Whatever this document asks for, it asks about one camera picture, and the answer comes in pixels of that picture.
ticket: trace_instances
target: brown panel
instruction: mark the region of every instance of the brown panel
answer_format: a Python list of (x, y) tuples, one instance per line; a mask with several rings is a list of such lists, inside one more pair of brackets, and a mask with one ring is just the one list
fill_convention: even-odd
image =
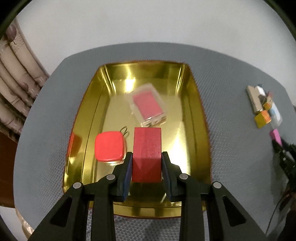
[(0, 205), (15, 207), (13, 200), (13, 167), (17, 143), (0, 132)]

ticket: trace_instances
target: metallic gold tray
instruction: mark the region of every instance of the metallic gold tray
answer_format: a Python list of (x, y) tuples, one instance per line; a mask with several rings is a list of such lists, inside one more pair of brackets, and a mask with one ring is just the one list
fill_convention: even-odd
[[(81, 181), (88, 184), (112, 173), (118, 163), (98, 162), (94, 141), (104, 131), (127, 126), (127, 151), (133, 151), (134, 128), (140, 126), (132, 115), (125, 93), (151, 83), (168, 111), (162, 128), (162, 151), (171, 162), (200, 181), (210, 183), (210, 145), (200, 96), (186, 64), (139, 61), (99, 67), (81, 102), (73, 126), (65, 165), (63, 189)], [(114, 203), (116, 215), (165, 218), (181, 215), (181, 203), (171, 203), (163, 183), (131, 183), (124, 203)]]

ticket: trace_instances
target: black robotic claw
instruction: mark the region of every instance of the black robotic claw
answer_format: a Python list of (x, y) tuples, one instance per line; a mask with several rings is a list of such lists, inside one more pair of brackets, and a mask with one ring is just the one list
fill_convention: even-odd
[[(89, 202), (93, 201), (91, 241), (116, 241), (113, 202), (123, 202), (131, 182), (132, 153), (112, 174), (96, 183), (75, 183), (33, 232), (29, 241), (85, 241)], [(179, 166), (162, 154), (163, 182), (172, 202), (182, 202), (181, 241), (205, 239), (202, 201), (207, 207), (211, 241), (267, 240), (262, 230), (219, 182), (212, 185), (182, 174)]]

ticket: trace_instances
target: black cable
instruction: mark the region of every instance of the black cable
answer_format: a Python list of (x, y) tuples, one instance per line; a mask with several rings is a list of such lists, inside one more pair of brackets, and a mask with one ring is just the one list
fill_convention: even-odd
[(278, 203), (276, 204), (276, 207), (274, 208), (274, 211), (273, 211), (273, 213), (272, 213), (272, 215), (271, 215), (271, 218), (270, 218), (270, 220), (269, 220), (269, 223), (268, 223), (268, 226), (267, 226), (267, 229), (266, 229), (265, 235), (267, 235), (267, 232), (268, 232), (268, 229), (269, 229), (269, 227), (270, 227), (270, 224), (271, 224), (272, 218), (273, 218), (273, 216), (274, 216), (274, 214), (275, 214), (275, 212), (276, 212), (276, 209), (277, 209), (278, 205), (281, 203), (281, 201), (283, 200), (283, 198), (285, 198), (285, 197), (287, 196), (288, 193), (289, 193), (289, 191), (286, 191), (286, 192), (283, 194), (283, 196), (281, 197), (281, 199), (278, 201)]

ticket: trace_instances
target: gray table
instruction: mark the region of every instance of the gray table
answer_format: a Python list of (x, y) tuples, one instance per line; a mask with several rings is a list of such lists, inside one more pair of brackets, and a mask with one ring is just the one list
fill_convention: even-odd
[[(166, 60), (187, 63), (200, 91), (212, 153), (213, 180), (222, 182), (266, 230), (286, 179), (273, 152), (271, 126), (257, 129), (247, 85), (272, 90), (282, 114), (281, 136), (296, 142), (296, 114), (275, 79), (238, 59), (207, 49), (171, 43), (130, 43), (91, 49), (66, 58), (38, 95), (20, 137), (14, 170), (14, 198), (36, 228), (62, 196), (68, 137), (99, 66), (119, 61)], [(276, 213), (271, 227), (280, 221)], [(178, 240), (179, 219), (116, 218), (118, 240)]]

